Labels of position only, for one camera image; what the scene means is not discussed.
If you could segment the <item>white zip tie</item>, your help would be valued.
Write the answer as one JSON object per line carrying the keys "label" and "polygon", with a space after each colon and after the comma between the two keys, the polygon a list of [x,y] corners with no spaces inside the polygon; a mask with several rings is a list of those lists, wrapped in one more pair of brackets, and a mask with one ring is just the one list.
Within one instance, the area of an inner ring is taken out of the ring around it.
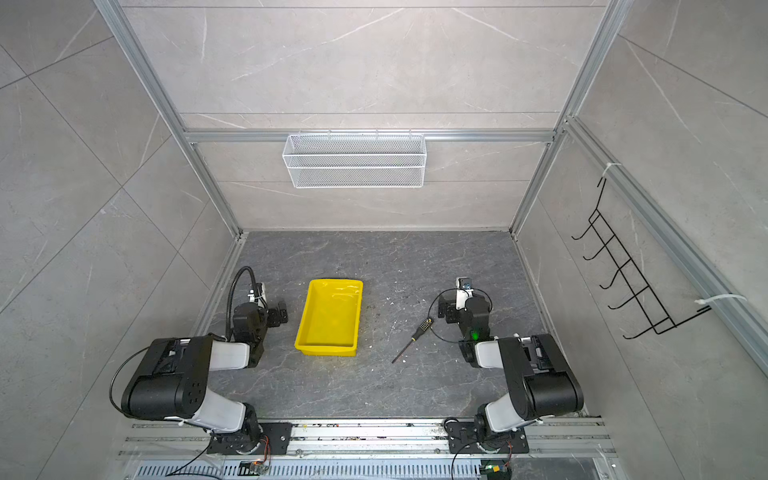
{"label": "white zip tie", "polygon": [[622,166],[620,162],[607,162],[605,165],[605,168],[603,169],[601,173],[601,179],[605,178],[607,173],[613,168],[613,167],[619,167]]}
{"label": "white zip tie", "polygon": [[725,294],[713,295],[707,298],[696,299],[694,303],[696,303],[697,305],[708,305],[713,302],[722,301],[722,300],[737,300],[737,301],[748,302],[748,299],[743,295],[734,294],[734,293],[725,293]]}

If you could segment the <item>white zip tie upper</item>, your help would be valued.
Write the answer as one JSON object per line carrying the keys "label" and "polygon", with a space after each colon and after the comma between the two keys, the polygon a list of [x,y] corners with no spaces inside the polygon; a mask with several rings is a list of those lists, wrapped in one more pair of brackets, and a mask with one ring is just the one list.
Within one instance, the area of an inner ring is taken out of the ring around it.
{"label": "white zip tie upper", "polygon": [[605,165],[605,168],[603,169],[601,173],[601,179],[605,178],[607,173],[613,168],[613,167],[619,167],[622,166],[620,162],[607,162]]}

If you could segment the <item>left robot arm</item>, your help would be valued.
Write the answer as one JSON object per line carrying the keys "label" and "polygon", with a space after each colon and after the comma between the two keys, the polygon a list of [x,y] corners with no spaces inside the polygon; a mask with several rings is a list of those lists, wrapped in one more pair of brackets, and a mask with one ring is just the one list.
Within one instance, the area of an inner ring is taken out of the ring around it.
{"label": "left robot arm", "polygon": [[117,409],[127,418],[173,421],[203,428],[220,442],[257,443],[263,435],[253,406],[208,387],[215,371],[256,367],[269,328],[288,321],[286,303],[234,308],[228,338],[214,335],[154,340],[127,383]]}

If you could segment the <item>yellow plastic bin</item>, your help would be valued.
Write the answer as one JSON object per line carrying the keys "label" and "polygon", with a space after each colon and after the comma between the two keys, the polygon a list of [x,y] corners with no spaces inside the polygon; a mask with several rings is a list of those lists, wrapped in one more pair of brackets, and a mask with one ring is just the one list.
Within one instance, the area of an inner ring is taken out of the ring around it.
{"label": "yellow plastic bin", "polygon": [[295,348],[306,356],[355,357],[363,288],[360,280],[312,280]]}

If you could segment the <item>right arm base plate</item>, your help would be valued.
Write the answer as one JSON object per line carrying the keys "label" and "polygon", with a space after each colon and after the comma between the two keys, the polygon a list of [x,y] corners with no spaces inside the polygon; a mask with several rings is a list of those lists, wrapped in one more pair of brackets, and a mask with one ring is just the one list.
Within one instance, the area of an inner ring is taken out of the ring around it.
{"label": "right arm base plate", "polygon": [[447,418],[442,427],[448,438],[451,454],[527,454],[530,449],[525,432],[484,432],[473,421]]}

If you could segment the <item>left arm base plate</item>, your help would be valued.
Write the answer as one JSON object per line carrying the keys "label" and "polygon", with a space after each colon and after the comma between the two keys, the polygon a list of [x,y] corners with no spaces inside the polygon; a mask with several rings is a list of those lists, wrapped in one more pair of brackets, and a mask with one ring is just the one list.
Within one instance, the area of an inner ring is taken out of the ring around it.
{"label": "left arm base plate", "polygon": [[206,449],[209,455],[285,455],[291,439],[293,424],[289,422],[260,423],[253,431],[214,434]]}

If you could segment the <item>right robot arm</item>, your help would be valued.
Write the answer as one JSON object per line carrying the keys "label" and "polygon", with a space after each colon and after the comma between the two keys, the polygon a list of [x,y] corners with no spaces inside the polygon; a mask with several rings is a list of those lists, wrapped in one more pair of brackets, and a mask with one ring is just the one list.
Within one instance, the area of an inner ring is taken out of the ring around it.
{"label": "right robot arm", "polygon": [[436,299],[437,317],[459,327],[454,343],[465,362],[504,374],[507,392],[478,408],[475,438],[489,440],[517,431],[545,417],[576,413],[584,406],[582,388],[550,334],[496,337],[490,331],[492,302],[473,290]]}

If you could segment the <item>black yellow screwdriver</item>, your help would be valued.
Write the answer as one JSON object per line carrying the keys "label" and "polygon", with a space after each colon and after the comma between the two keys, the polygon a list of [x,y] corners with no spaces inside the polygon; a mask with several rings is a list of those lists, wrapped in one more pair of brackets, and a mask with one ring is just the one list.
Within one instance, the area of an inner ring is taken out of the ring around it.
{"label": "black yellow screwdriver", "polygon": [[427,317],[424,321],[422,321],[418,327],[415,329],[414,333],[411,335],[410,340],[406,343],[406,345],[400,350],[400,352],[395,356],[395,358],[391,361],[392,364],[396,363],[403,354],[408,350],[408,348],[418,341],[421,336],[423,336],[427,331],[429,331],[432,327],[433,319],[430,317]]}

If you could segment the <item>aluminium mounting rail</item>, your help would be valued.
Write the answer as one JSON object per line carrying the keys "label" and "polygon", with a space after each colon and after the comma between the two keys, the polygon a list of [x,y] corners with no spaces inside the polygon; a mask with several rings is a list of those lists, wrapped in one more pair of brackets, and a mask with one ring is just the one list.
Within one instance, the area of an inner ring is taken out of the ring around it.
{"label": "aluminium mounting rail", "polygon": [[[479,447],[469,438],[470,426],[440,418],[421,419],[281,419],[288,433],[272,434],[270,455],[283,459],[447,458],[461,455],[505,456],[511,446],[525,458],[602,458],[618,456],[605,423],[596,417],[548,418],[524,428],[518,436]],[[192,427],[135,422],[113,444],[117,460],[187,460],[207,446],[209,436]]]}

